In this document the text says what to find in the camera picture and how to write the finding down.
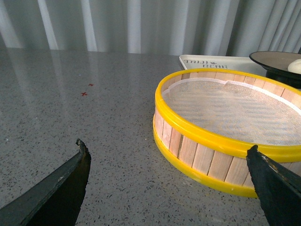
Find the black plate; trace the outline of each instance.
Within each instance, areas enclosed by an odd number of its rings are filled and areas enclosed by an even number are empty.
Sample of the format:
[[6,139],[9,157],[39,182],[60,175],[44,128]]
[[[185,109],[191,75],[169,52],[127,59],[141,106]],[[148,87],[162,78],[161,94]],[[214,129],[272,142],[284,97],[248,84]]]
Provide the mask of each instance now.
[[250,54],[250,59],[267,70],[266,77],[301,89],[301,74],[289,72],[289,64],[301,55],[297,53],[261,51]]

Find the sieve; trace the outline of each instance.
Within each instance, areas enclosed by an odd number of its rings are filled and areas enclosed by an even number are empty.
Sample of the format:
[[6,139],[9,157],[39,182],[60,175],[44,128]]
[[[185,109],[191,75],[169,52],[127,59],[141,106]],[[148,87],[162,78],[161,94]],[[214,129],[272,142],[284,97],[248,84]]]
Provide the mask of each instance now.
[[246,151],[301,175],[301,92],[261,76],[192,69],[157,87],[154,138],[180,171],[211,188],[256,197]]

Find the gray speckled countertop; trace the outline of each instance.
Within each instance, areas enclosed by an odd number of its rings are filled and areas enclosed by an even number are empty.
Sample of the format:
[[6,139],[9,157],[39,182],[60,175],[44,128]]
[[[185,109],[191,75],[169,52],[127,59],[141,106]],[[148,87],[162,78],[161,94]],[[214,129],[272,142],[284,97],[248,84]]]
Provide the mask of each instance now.
[[258,199],[195,182],[156,147],[155,89],[179,70],[177,56],[0,51],[0,208],[75,155],[79,137],[92,162],[78,226],[267,226]]

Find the yellow rim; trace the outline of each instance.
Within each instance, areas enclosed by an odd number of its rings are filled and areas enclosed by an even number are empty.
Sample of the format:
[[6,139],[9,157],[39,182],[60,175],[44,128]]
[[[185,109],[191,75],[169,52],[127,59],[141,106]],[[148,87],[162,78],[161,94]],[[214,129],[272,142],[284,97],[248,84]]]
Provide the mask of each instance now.
[[[193,73],[193,72],[222,72],[222,73],[233,73],[233,74],[244,75],[244,76],[268,81],[270,83],[288,89],[298,95],[301,95],[301,92],[298,91],[297,89],[294,89],[278,81],[274,81],[272,79],[268,79],[265,77],[261,77],[249,73],[233,71],[233,70],[223,70],[223,69],[190,69],[190,70],[179,71],[165,77],[159,83],[155,93],[155,104],[158,112],[169,125],[171,125],[174,129],[179,131],[187,138],[197,143],[207,146],[213,150],[231,156],[236,156],[239,158],[246,158],[247,150],[250,149],[254,144],[224,137],[216,133],[212,133],[208,130],[202,129],[190,123],[189,121],[185,120],[181,116],[179,116],[165,103],[161,95],[162,85],[175,76],[186,74],[186,73]],[[260,152],[262,152],[263,154],[265,154],[266,156],[272,158],[277,162],[301,161],[301,151],[300,151],[301,145],[277,146],[277,145],[258,144],[258,146]]]
[[201,173],[182,161],[180,161],[177,157],[175,157],[162,143],[160,140],[156,128],[155,128],[155,121],[153,120],[153,133],[154,133],[154,139],[155,142],[161,151],[161,153],[164,155],[164,157],[173,165],[175,166],[179,171],[181,171],[186,176],[194,179],[195,181],[204,184],[210,188],[219,190],[221,192],[226,192],[229,194],[239,195],[239,196],[245,196],[245,197],[252,197],[257,198],[257,194],[255,190],[251,187],[244,187],[239,186],[235,184],[230,184],[227,182],[223,182],[221,180],[217,180],[215,178],[209,177],[204,173]]

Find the curtain fold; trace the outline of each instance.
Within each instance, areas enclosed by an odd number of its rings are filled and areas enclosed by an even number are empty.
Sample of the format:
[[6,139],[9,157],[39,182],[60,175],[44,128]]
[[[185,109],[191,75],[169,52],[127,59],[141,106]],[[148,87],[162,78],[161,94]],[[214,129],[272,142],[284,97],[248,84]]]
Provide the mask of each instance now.
[[0,0],[0,49],[297,53],[301,0]]

